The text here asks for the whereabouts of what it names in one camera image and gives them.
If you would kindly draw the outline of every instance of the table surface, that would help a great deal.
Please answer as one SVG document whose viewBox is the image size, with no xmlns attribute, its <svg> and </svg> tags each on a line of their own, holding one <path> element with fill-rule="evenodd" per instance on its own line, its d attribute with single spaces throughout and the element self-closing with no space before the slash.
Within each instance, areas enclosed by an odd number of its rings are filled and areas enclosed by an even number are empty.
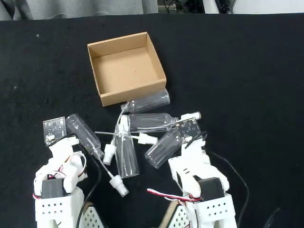
<svg viewBox="0 0 304 228">
<path fill-rule="evenodd" d="M 101 106 L 86 45 L 148 31 L 167 76 L 171 104 L 155 112 L 200 111 L 207 149 L 246 180 L 244 228 L 300 227 L 303 184 L 304 15 L 140 15 L 0 22 L 1 227 L 35 227 L 35 171 L 48 161 L 42 121 L 79 113 L 93 130 L 113 131 L 119 105 Z M 101 138 L 103 146 L 109 138 Z M 141 174 L 121 198 L 103 173 L 91 201 L 111 228 L 160 224 L 169 204 L 146 188 L 180 194 L 168 164 L 156 170 L 136 145 Z M 246 190 L 223 161 L 236 217 Z M 116 173 L 115 165 L 110 167 Z M 96 171 L 80 183 L 87 194 Z"/>
</svg>

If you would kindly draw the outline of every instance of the transparent bottle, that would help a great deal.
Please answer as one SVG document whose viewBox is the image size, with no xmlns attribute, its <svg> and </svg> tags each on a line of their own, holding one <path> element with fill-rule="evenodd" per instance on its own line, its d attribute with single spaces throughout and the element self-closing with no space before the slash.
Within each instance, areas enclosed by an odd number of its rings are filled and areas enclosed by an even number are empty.
<svg viewBox="0 0 304 228">
<path fill-rule="evenodd" d="M 155 168 L 161 167 L 181 147 L 181 139 L 176 128 L 171 128 L 145 154 L 148 162 Z"/>
<path fill-rule="evenodd" d="M 133 139 L 123 124 L 116 126 L 114 135 L 116 146 L 116 165 L 121 178 L 133 177 L 139 174 Z"/>
<path fill-rule="evenodd" d="M 166 132 L 177 120 L 167 113 L 130 114 L 129 128 L 131 133 Z"/>
<path fill-rule="evenodd" d="M 170 97 L 168 91 L 164 89 L 155 94 L 128 101 L 121 106 L 121 109 L 123 112 L 143 113 L 169 104 Z"/>
<path fill-rule="evenodd" d="M 100 158 L 103 157 L 104 153 L 100 149 L 99 139 L 78 114 L 72 114 L 66 118 L 66 129 L 68 133 L 77 135 L 80 144 L 86 151 L 90 154 L 98 154 Z"/>
</svg>

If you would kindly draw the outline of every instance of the brown cardboard box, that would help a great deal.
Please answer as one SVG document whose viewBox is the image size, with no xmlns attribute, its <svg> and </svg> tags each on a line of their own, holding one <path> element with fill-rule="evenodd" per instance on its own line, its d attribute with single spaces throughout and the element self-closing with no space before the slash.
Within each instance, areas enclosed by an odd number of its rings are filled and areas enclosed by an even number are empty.
<svg viewBox="0 0 304 228">
<path fill-rule="evenodd" d="M 166 75 L 147 32 L 88 44 L 103 106 L 162 90 Z"/>
</svg>

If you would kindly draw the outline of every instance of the white plastic housing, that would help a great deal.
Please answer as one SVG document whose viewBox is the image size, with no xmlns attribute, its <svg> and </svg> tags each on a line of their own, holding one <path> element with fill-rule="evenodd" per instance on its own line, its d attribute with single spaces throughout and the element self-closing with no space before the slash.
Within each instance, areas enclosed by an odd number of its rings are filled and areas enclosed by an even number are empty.
<svg viewBox="0 0 304 228">
<path fill-rule="evenodd" d="M 44 224 L 50 224 L 50 220 L 61 221 L 61 227 L 75 227 L 83 201 L 83 192 L 78 187 L 69 196 L 35 200 L 35 216 L 38 228 L 47 227 Z"/>
<path fill-rule="evenodd" d="M 193 207 L 197 211 L 199 221 L 213 222 L 217 220 L 234 218 L 235 210 L 233 206 L 232 197 L 230 194 L 225 194 L 225 197 L 194 203 Z M 235 219 L 226 228 L 236 228 Z"/>
</svg>

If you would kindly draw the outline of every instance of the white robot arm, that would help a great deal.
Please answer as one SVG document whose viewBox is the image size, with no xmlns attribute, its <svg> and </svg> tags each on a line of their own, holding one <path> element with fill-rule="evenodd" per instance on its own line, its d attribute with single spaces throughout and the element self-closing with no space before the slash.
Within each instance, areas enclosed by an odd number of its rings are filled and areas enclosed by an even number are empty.
<svg viewBox="0 0 304 228">
<path fill-rule="evenodd" d="M 76 184 L 87 177 L 85 156 L 82 152 L 73 152 L 72 146 L 78 143 L 72 136 L 50 146 L 53 158 L 36 172 L 33 197 L 38 228 L 76 226 L 84 201 L 83 192 Z"/>
<path fill-rule="evenodd" d="M 186 202 L 191 228 L 236 228 L 235 210 L 227 178 L 210 164 L 202 146 L 194 140 L 189 147 L 182 145 L 181 156 L 168 160 L 172 177 L 183 195 L 202 197 L 200 202 Z"/>
</svg>

